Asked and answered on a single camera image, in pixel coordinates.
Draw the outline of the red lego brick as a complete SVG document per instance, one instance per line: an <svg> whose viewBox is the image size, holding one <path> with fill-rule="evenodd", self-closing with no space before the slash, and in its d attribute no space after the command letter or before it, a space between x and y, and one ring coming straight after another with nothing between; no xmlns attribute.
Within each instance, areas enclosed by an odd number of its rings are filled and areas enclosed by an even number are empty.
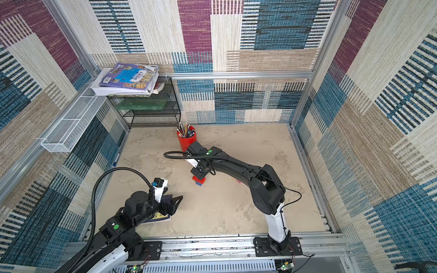
<svg viewBox="0 0 437 273"><path fill-rule="evenodd" d="M194 182L201 183L201 184L204 184L204 182L206 180L205 178L198 179L196 176L193 176L192 179L193 179Z"/></svg>

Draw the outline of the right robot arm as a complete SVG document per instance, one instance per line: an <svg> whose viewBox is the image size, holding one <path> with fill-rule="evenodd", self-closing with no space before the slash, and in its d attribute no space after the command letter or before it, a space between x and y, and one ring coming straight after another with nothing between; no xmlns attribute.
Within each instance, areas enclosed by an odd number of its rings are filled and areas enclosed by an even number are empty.
<svg viewBox="0 0 437 273"><path fill-rule="evenodd" d="M285 217L280 213L286 189L272 166L251 165L229 156L217 147L207 149L199 142L191 144L185 153L197 161L196 167L191 170L197 179L202 180L207 174L222 172L245 184L250 189L253 204L266 217L270 239L276 243L286 240L289 230L285 225Z"/></svg>

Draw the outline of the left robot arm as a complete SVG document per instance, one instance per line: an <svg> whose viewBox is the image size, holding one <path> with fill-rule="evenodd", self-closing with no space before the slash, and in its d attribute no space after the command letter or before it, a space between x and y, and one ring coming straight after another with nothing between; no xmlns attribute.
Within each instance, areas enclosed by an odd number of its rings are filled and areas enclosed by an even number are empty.
<svg viewBox="0 0 437 273"><path fill-rule="evenodd" d="M125 261L139 260L146 252L136 227L152 219L155 214L174 215L183 196L167 202L149 200L149 194L134 192L125 206L99 228L99 232L69 261L57 269L58 273L107 273Z"/></svg>

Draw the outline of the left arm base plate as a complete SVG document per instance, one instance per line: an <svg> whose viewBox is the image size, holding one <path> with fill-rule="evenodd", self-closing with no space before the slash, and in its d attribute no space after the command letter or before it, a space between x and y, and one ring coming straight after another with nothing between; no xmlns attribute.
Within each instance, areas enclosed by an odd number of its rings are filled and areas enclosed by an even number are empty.
<svg viewBox="0 0 437 273"><path fill-rule="evenodd" d="M143 241L129 251L128 261L159 260L162 241Z"/></svg>

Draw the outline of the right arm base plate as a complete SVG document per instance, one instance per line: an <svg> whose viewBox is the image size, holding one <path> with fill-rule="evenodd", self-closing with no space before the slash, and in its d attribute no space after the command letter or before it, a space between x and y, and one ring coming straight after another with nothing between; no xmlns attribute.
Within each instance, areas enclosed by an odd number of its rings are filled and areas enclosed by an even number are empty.
<svg viewBox="0 0 437 273"><path fill-rule="evenodd" d="M282 243L270 237L254 237L253 244L257 257L303 255L302 244L298 237L287 237Z"/></svg>

